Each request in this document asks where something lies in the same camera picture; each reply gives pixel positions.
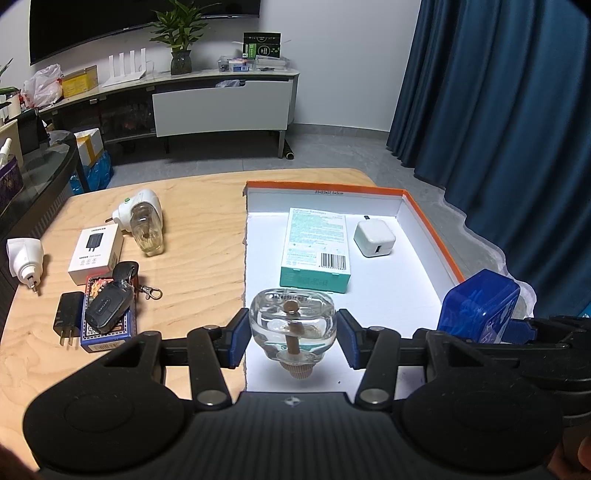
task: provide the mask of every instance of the wooden table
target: wooden table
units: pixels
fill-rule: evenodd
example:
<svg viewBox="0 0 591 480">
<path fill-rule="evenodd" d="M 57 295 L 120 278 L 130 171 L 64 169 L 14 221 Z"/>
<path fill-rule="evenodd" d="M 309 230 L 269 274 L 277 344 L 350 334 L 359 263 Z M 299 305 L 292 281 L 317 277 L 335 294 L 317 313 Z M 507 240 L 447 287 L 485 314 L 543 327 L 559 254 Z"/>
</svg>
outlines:
<svg viewBox="0 0 591 480">
<path fill-rule="evenodd" d="M 160 180 L 72 197 L 43 236 L 46 252 L 41 296 L 20 286 L 0 342 L 0 443 L 27 465 L 35 461 L 22 436 L 22 417 L 40 392 L 92 362 L 78 344 L 61 347 L 53 331 L 60 295 L 82 290 L 67 273 L 80 230 L 102 224 L 119 202 L 141 188 L 153 189 L 164 209 L 165 252 L 147 258 L 126 236 L 122 259 L 139 262 L 142 283 L 164 292 L 159 301 L 138 297 L 138 330 L 163 338 L 225 325 L 243 306 L 247 180 L 291 180 L 374 185 L 349 168 L 269 170 Z M 243 368 L 224 371 L 235 399 L 244 388 Z M 188 367 L 167 371 L 166 386 L 190 398 Z"/>
</svg>

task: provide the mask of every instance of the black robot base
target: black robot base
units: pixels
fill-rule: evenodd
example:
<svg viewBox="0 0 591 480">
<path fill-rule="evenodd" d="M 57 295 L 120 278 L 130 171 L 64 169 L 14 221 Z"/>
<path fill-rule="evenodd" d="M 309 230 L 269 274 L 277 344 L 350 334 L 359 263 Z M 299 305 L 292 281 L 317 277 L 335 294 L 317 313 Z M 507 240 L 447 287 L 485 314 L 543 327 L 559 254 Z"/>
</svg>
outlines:
<svg viewBox="0 0 591 480">
<path fill-rule="evenodd" d="M 401 339 L 337 313 L 349 365 L 344 393 L 243 392 L 221 368 L 250 340 L 248 309 L 184 339 L 144 332 L 39 395 L 24 434 L 47 479 L 553 479 L 565 428 L 591 420 L 591 325 L 528 319 L 533 343 L 477 345 L 418 330 Z M 164 383 L 188 365 L 192 400 Z M 394 401 L 398 367 L 424 386 Z"/>
</svg>

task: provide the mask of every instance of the blue plastic bag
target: blue plastic bag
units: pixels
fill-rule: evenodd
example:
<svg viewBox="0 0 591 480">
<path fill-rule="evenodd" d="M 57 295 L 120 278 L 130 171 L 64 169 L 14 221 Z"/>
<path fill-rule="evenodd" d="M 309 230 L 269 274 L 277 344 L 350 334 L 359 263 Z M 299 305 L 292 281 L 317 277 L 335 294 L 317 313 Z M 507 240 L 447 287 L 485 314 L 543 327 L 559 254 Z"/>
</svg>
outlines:
<svg viewBox="0 0 591 480">
<path fill-rule="evenodd" d="M 90 187 L 91 192 L 96 192 L 97 190 L 104 190 L 107 188 L 107 185 L 113 176 L 113 170 L 111 169 L 111 157 L 109 153 L 105 150 L 93 166 L 88 167 L 85 165 L 84 174 L 86 176 L 86 180 L 88 181 L 88 186 Z M 72 187 L 74 195 L 84 193 L 77 173 L 73 173 L 70 177 L 70 186 Z"/>
</svg>

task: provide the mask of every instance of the white cabinet door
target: white cabinet door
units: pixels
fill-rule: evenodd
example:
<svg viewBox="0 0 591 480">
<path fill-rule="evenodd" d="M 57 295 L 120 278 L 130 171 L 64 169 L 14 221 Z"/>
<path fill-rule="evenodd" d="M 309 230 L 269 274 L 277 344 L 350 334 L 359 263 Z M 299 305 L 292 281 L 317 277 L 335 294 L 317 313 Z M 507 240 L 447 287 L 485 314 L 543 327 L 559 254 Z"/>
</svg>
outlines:
<svg viewBox="0 0 591 480">
<path fill-rule="evenodd" d="M 247 80 L 242 87 L 155 93 L 156 135 L 287 129 L 293 82 Z"/>
</svg>

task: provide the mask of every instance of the white wall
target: white wall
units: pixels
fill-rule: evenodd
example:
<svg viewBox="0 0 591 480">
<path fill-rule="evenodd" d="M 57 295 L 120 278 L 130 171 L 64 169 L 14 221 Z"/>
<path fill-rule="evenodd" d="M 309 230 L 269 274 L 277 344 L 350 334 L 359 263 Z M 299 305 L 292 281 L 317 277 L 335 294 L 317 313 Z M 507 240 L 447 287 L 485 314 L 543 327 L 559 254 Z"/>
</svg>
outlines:
<svg viewBox="0 0 591 480">
<path fill-rule="evenodd" d="M 142 47 L 148 48 L 148 72 L 170 69 L 169 49 L 149 43 L 149 29 L 95 40 L 31 67 L 29 5 L 30 0 L 18 0 L 0 18 L 0 63 L 15 57 L 2 75 L 3 86 L 21 87 L 50 63 L 60 63 L 65 73 L 97 64 L 102 82 L 109 55 Z M 262 0 L 260 19 L 212 20 L 193 45 L 193 67 L 213 68 L 220 55 L 233 54 L 241 48 L 233 42 L 241 43 L 244 31 L 278 31 L 283 55 L 301 71 L 296 122 L 387 131 L 419 7 L 420 0 Z"/>
</svg>

